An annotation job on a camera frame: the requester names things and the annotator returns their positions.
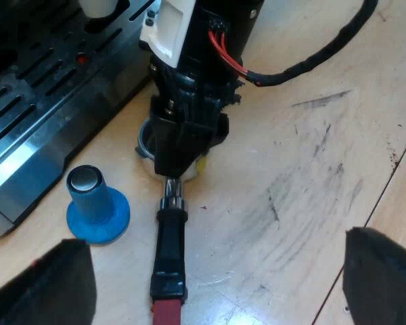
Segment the red light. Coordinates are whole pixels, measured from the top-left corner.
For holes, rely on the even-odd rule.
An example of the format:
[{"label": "red light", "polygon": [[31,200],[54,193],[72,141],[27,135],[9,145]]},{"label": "red light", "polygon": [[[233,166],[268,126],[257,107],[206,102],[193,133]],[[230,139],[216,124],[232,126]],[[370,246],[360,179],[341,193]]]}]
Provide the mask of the red light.
[{"label": "red light", "polygon": [[76,56],[76,61],[78,62],[78,64],[82,66],[86,63],[89,63],[90,59],[85,54],[80,53],[79,55]]}]

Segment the black cable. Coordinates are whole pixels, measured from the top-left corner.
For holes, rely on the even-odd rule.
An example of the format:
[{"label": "black cable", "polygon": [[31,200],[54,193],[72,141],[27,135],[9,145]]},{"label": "black cable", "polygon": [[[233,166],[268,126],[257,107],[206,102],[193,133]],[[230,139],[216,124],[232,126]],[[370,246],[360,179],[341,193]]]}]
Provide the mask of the black cable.
[{"label": "black cable", "polygon": [[295,64],[279,74],[260,74],[248,71],[246,79],[259,87],[268,87],[281,85],[303,73],[312,71],[312,69],[337,54],[353,37],[355,37],[364,24],[369,20],[377,5],[378,0],[364,0],[361,9],[355,17],[340,30],[337,37],[305,61]]}]

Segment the yellow part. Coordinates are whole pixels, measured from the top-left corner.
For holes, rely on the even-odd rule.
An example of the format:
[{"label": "yellow part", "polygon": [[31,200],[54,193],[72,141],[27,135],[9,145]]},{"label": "yellow part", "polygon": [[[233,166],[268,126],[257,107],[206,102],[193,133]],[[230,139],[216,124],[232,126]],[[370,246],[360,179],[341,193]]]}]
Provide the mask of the yellow part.
[{"label": "yellow part", "polygon": [[208,160],[207,160],[206,156],[203,156],[201,159],[198,160],[198,162],[196,163],[196,168],[197,168],[197,172],[199,174],[201,172],[203,172],[203,170],[206,168],[207,162],[208,162]]}]

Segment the white cup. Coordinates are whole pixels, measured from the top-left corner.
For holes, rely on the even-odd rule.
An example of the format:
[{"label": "white cup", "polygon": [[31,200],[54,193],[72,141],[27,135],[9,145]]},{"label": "white cup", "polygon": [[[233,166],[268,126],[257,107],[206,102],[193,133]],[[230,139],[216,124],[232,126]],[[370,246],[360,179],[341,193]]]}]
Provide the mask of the white cup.
[{"label": "white cup", "polygon": [[118,0],[78,0],[85,15],[89,18],[103,18],[116,9]]}]

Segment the red wire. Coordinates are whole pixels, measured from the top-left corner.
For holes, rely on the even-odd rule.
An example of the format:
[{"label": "red wire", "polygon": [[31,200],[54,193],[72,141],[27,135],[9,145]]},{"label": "red wire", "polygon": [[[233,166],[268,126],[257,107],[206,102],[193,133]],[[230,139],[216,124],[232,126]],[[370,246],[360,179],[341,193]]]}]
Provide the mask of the red wire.
[{"label": "red wire", "polygon": [[[223,41],[224,38],[224,48],[225,48],[225,33],[223,33],[221,35],[221,42]],[[209,31],[209,39],[210,42],[214,45],[215,49],[218,51],[219,55],[221,56],[221,58],[228,63],[228,65],[230,65],[233,69],[235,69],[238,73],[240,73],[241,75],[246,75],[247,74],[247,70],[241,66],[239,63],[237,63],[228,53],[227,51],[225,51],[219,44],[217,41],[217,38],[215,37],[215,34],[212,30]]]},{"label": "red wire", "polygon": [[225,46],[225,32],[221,34],[221,48],[227,53],[227,47]]}]

